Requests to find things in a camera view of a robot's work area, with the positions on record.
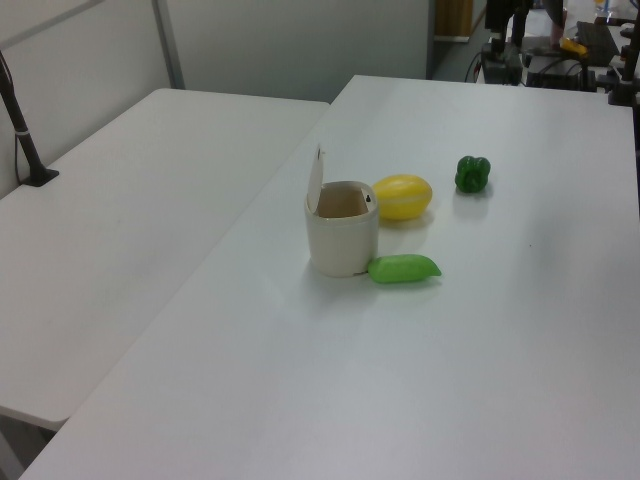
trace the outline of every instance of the black stand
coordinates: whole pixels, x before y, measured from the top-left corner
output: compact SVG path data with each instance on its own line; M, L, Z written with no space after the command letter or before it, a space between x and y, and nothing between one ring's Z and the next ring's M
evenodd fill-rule
M531 8L532 0L519 0L513 2L510 8L492 3L493 12L489 12L486 23L496 37L491 43L484 45L480 53L482 72L485 83L518 85L522 81L522 62L520 60L520 47L524 37L524 27L527 14ZM506 44L507 22L513 12L512 44Z
M636 106L636 93L640 91L638 83L634 82L636 65L638 64L638 53L640 53L640 10L636 16L631 35L631 44L627 50L627 58L624 62L622 78L613 83L613 88L609 92L609 105L620 105L623 107Z
M11 123L16 131L24 155L29 163L31 169L31 175L22 183L30 185L32 187L41 187L49 180L58 176L58 172L55 170L48 170L44 167L40 161L36 146L33 144L31 134L27 128L27 124L24 121L22 111L18 105L18 100L13 89L13 82L11 80L11 74L9 73L9 67L2 57L0 52L0 94L2 94L2 100L4 101L9 117L11 117Z
M595 93L598 91L598 87L596 85L596 74L595 72L592 72L589 70L589 66L587 65L586 62L582 61L581 62L582 65L580 68L582 68L582 73L581 73L581 90L583 92L591 92L591 93Z

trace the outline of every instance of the yellow object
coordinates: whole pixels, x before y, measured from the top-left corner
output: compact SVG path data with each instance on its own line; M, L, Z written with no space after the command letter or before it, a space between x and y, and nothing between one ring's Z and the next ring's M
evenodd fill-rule
M393 175L373 186L378 197L380 217L410 220L422 215L433 197L431 185L415 175Z
M585 56L588 53L587 47L574 42L567 37L563 37L560 39L560 48L568 52L577 53L581 57Z

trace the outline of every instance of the green pea pod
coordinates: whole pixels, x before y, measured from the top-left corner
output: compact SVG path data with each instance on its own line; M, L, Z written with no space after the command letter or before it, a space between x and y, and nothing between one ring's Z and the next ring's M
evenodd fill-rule
M369 262L369 276L377 283L419 282L440 275L433 260L422 255L392 255Z
M489 182L491 164L483 157L462 157L458 162L456 185L461 192L478 193Z

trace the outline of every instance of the floor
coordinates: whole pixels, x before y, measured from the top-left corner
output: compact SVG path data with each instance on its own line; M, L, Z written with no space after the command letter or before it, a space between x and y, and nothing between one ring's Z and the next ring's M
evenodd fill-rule
M489 36L489 31L484 29L483 18L467 43L435 42L433 80L464 82L471 60Z

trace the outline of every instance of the black cable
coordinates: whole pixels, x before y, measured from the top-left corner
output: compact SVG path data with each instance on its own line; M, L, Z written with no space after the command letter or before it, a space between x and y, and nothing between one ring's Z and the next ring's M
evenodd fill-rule
M475 56L473 57L473 59L471 60L471 63L469 64L469 68L467 68L467 74L464 76L464 83L467 83L467 80L469 79L469 72L471 72L471 67L473 67L473 64L476 62L476 59L482 54L482 52L478 52L475 54Z
M9 72L8 66L4 57L0 58L2 67L0 68L0 90L2 90L2 100L7 108L11 123L13 124L14 135L17 135L22 145L22 151L24 152L27 163L29 163L29 180L25 180L25 183L34 187L40 187L51 179L58 176L59 172L56 170L48 170L42 164L36 146L33 143L33 139L29 134L29 129L24 120L24 115L20 110L20 105L14 92L13 79Z
M540 71L535 72L535 75L537 75L537 77L538 77L538 82L537 83L538 83L538 87L539 88L543 88L542 75L547 73L547 71L549 71L550 68L555 67L556 65L558 65L559 63L564 62L565 60L567 60L567 59L566 58L559 58L559 59L554 60L553 62L551 62L546 67L540 69Z
M4 59L4 55L0 51L0 67L6 72L7 79L9 80L9 85L13 88L13 77L11 76L11 70L9 70L9 66L7 65L7 61ZM20 175L18 174L18 135L14 134L14 154L13 154L13 168L16 172L16 181L18 185L22 185L20 181Z
M4 71L7 72L9 84L13 87L13 77L11 76L11 70L9 70L9 65L7 65L7 61L4 59L2 51L0 51L0 63L2 64L2 68L4 69Z
M482 66L480 62L476 63L475 68L473 69L473 83L478 83L478 78L480 78L480 72L482 71Z
M569 68L569 70L567 70L567 73L565 73L565 76L570 77L571 76L571 71L576 68L576 67L580 67L582 66L582 64L580 62L578 63L574 63L573 65L571 65L571 67Z
M16 171L16 181L18 182L18 186L22 185L22 180L20 180L20 174L18 173L18 135L14 135L14 153L13 153L13 168Z

